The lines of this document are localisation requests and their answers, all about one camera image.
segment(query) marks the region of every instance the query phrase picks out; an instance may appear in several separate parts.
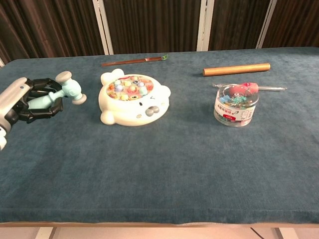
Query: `dark curtain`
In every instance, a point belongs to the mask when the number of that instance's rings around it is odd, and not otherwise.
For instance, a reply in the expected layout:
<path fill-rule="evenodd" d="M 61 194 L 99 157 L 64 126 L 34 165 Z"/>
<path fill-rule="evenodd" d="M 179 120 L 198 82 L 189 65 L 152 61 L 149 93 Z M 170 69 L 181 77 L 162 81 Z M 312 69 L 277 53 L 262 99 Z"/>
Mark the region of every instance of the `dark curtain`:
<path fill-rule="evenodd" d="M 115 54 L 196 51 L 200 0 L 104 0 Z"/>
<path fill-rule="evenodd" d="M 208 50 L 255 48 L 269 0 L 215 0 Z"/>
<path fill-rule="evenodd" d="M 319 0 L 279 0 L 263 47 L 319 46 Z"/>
<path fill-rule="evenodd" d="M 103 55 L 91 0 L 1 0 L 0 58 Z"/>

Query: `toy hammer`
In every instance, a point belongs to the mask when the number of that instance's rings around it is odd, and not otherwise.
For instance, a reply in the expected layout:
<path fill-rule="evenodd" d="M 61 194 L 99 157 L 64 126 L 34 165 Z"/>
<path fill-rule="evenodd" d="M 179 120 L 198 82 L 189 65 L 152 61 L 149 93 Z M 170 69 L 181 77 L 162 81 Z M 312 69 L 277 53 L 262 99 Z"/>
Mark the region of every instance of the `toy hammer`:
<path fill-rule="evenodd" d="M 64 71 L 55 77 L 55 81 L 62 85 L 62 90 L 58 92 L 49 92 L 47 96 L 39 97 L 28 101 L 29 109 L 46 109 L 50 107 L 59 97 L 70 97 L 72 103 L 80 105 L 86 101 L 86 95 L 81 93 L 80 84 L 71 79 L 72 73 Z"/>

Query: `wooden chopstick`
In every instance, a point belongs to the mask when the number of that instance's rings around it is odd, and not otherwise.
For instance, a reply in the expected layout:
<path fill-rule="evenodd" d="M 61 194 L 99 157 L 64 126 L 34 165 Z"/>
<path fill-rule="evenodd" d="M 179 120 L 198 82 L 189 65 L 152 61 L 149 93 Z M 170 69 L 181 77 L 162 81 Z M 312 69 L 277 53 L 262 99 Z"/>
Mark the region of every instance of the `wooden chopstick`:
<path fill-rule="evenodd" d="M 142 63 L 142 62 L 148 62 L 148 61 L 163 61 L 166 59 L 167 59 L 167 55 L 158 56 L 158 57 L 149 57 L 149 58 L 143 58 L 143 59 L 135 59 L 135 60 L 129 60 L 129 61 L 107 62 L 107 63 L 102 63 L 102 66 L 115 66 L 115 65 L 132 64 L 132 63 Z"/>

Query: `hammer head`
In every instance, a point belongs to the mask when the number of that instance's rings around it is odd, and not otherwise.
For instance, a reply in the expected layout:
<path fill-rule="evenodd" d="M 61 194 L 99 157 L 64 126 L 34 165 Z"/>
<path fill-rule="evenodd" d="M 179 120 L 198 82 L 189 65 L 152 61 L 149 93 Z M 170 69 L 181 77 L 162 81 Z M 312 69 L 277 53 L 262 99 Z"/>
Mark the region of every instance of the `hammer head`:
<path fill-rule="evenodd" d="M 55 81 L 62 85 L 62 90 L 67 97 L 72 98 L 72 103 L 80 105 L 86 101 L 86 95 L 82 94 L 80 84 L 73 80 L 69 71 L 61 72 L 55 77 Z"/>

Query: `wooden dowel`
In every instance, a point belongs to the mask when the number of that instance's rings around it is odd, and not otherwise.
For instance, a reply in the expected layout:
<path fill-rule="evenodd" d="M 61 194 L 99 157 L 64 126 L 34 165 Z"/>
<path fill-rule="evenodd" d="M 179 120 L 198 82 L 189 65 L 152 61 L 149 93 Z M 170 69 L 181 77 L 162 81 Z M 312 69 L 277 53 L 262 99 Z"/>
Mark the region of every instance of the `wooden dowel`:
<path fill-rule="evenodd" d="M 204 68 L 203 76 L 220 76 L 248 72 L 269 71 L 270 64 L 253 64 L 253 65 L 240 65 L 240 66 L 225 66 L 216 68 Z"/>

